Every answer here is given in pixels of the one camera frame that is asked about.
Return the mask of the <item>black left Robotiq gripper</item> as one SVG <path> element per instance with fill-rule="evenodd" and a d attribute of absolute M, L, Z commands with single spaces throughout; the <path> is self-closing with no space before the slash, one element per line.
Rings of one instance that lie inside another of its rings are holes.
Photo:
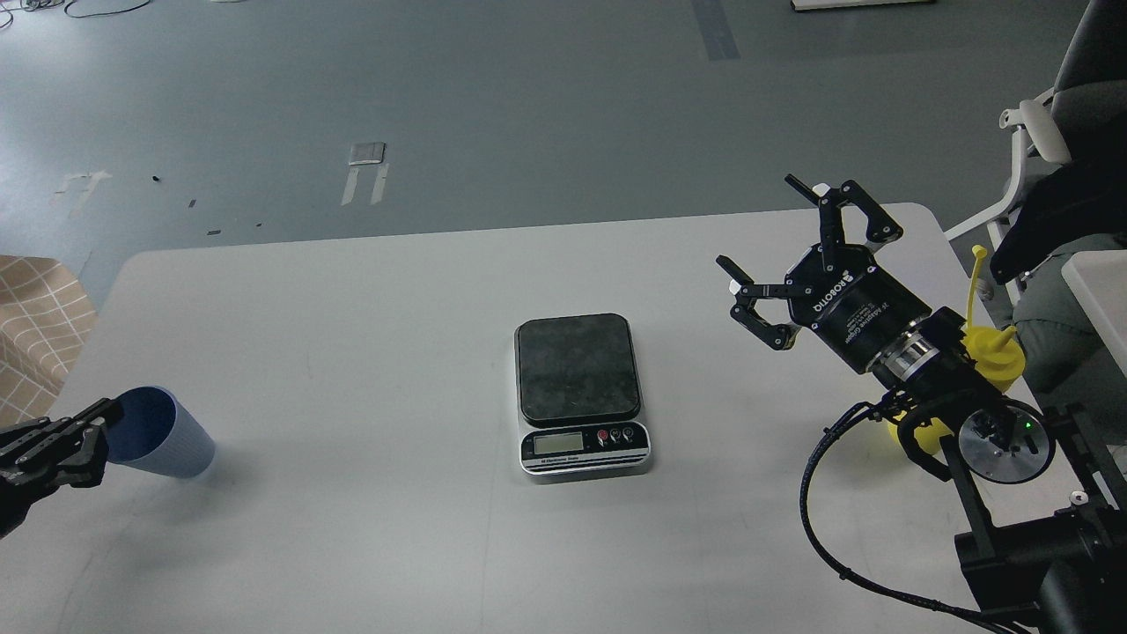
<path fill-rule="evenodd" d="M 119 416 L 117 401 L 101 398 L 73 417 L 34 418 L 1 430 L 1 538 L 59 486 L 101 485 L 106 429 Z"/>

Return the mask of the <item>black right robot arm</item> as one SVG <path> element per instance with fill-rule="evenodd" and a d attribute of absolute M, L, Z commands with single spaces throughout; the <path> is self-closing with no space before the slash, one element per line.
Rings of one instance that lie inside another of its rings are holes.
<path fill-rule="evenodd" d="M 807 332 L 884 394 L 824 430 L 799 481 L 799 521 L 842 580 L 994 633 L 1122 633 L 1124 476 L 1079 404 L 1039 410 L 991 384 L 966 314 L 928 306 L 879 264 L 904 229 L 857 181 L 786 184 L 814 205 L 817 238 L 777 284 L 733 258 L 730 316 L 772 350 Z M 902 454 L 953 485 L 967 530 L 953 538 L 971 608 L 881 584 L 835 557 L 811 521 L 814 474 L 858 425 L 889 421 Z"/>

